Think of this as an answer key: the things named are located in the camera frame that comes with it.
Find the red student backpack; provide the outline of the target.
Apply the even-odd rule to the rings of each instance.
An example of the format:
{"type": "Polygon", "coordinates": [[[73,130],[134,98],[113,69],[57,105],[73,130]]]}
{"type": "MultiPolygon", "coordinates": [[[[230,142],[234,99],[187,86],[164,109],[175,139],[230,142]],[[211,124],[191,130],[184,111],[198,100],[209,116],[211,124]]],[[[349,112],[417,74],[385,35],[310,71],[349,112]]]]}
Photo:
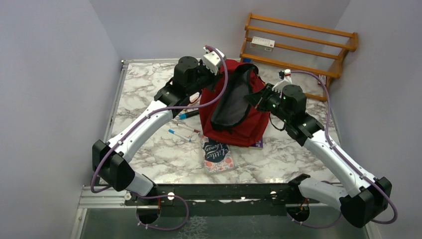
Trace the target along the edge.
{"type": "Polygon", "coordinates": [[[224,92],[216,102],[199,109],[202,132],[220,143],[250,147],[262,139],[269,113],[257,111],[244,97],[259,92],[265,84],[254,64],[228,59],[226,65],[228,75],[222,75],[213,90],[202,90],[201,105],[224,92]]]}

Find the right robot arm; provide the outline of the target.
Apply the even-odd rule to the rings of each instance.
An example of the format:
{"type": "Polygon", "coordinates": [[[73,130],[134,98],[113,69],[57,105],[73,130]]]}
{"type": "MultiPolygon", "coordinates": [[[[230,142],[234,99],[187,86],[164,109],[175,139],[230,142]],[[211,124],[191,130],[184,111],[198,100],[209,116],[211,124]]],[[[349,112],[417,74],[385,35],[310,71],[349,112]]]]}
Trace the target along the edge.
{"type": "Polygon", "coordinates": [[[307,97],[297,85],[280,92],[267,84],[244,99],[260,112],[268,112],[284,122],[288,136],[316,156],[341,182],[334,186],[302,174],[291,180],[288,198],[295,203],[313,199],[341,212],[354,227],[362,228],[390,205],[391,182],[376,178],[335,144],[327,129],[306,112],[307,97]]]}

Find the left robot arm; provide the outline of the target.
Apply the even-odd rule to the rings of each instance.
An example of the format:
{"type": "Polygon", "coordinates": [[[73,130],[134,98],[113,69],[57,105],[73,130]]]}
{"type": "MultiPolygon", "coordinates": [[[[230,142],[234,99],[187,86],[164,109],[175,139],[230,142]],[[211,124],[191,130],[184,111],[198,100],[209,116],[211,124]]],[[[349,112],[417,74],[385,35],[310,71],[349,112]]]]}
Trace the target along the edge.
{"type": "Polygon", "coordinates": [[[173,76],[156,93],[146,110],[120,134],[107,142],[97,140],[92,146],[91,192],[114,188],[137,195],[144,204],[156,200],[155,183],[130,166],[135,153],[163,125],[183,109],[190,109],[191,95],[213,87],[221,76],[228,76],[224,56],[215,52],[200,60],[185,56],[174,67],[173,76]]]}

